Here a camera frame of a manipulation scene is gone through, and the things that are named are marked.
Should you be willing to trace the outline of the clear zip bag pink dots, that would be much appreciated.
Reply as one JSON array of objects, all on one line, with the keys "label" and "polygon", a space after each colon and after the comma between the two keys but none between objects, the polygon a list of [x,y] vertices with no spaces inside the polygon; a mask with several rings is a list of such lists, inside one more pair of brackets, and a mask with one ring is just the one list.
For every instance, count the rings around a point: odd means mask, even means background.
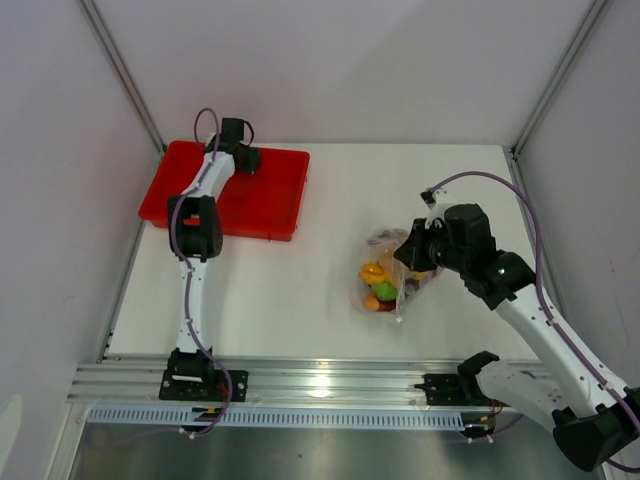
[{"label": "clear zip bag pink dots", "polygon": [[440,267],[425,272],[411,270],[394,257],[408,236],[405,229],[383,228],[366,239],[348,294],[356,312],[394,318],[401,324],[407,306],[441,274]]}]

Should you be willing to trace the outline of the ginger root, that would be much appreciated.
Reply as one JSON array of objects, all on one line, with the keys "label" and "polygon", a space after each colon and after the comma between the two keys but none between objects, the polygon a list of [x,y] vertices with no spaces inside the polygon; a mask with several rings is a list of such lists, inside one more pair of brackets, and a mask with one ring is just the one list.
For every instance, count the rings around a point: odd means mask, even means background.
[{"label": "ginger root", "polygon": [[384,268],[379,263],[366,263],[364,264],[358,273],[359,278],[364,281],[367,285],[383,283],[388,281],[391,283],[391,280],[384,270]]}]

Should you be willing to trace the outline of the yellow lemon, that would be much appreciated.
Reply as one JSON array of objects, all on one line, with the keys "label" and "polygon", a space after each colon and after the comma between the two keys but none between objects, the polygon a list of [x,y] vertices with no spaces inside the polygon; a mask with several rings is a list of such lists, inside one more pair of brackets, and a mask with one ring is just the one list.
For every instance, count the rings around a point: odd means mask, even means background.
[{"label": "yellow lemon", "polygon": [[409,271],[408,277],[411,280],[415,280],[415,281],[422,281],[425,278],[427,278],[430,275],[430,271],[423,271],[423,272],[418,272],[418,271]]}]

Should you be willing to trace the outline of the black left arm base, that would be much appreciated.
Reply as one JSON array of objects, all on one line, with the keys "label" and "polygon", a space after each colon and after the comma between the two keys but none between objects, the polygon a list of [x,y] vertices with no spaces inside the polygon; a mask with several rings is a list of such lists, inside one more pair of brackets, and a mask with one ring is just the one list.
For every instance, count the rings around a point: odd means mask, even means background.
[{"label": "black left arm base", "polygon": [[200,350],[195,353],[175,349],[163,372],[159,399],[165,401],[244,402],[248,389],[246,370],[226,370]]}]

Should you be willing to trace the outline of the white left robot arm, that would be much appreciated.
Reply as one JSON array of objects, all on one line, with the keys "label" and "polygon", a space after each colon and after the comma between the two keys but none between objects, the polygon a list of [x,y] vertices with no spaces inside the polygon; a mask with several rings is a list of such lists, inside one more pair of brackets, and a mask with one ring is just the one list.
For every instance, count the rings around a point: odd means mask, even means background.
[{"label": "white left robot arm", "polygon": [[179,260],[183,290],[176,340],[181,354],[212,349],[204,310],[207,276],[223,246],[217,200],[234,174],[254,174],[260,166],[259,149],[245,138],[254,132],[248,121],[225,117],[214,123],[193,180],[168,200],[169,243]]}]

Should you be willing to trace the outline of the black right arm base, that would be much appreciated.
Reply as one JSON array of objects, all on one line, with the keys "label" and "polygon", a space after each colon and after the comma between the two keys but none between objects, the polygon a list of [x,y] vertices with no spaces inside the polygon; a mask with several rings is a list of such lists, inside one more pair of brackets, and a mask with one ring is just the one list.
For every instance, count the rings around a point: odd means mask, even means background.
[{"label": "black right arm base", "polygon": [[455,373],[426,373],[421,382],[413,385],[420,390],[429,406],[489,407],[497,405],[497,399],[484,395],[476,379],[483,367],[497,362],[500,357],[481,351],[460,363]]}]

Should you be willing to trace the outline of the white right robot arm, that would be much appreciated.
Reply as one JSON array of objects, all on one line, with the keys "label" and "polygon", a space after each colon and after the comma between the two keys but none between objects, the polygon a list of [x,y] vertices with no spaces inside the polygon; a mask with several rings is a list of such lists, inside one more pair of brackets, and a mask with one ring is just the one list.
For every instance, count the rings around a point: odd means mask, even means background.
[{"label": "white right robot arm", "polygon": [[431,202],[394,256],[418,272],[450,270],[525,340],[557,384],[549,389],[497,355],[469,358],[456,380],[468,403],[500,400],[550,431],[564,456],[590,472],[639,437],[639,390],[582,341],[518,254],[496,246],[477,204]]}]

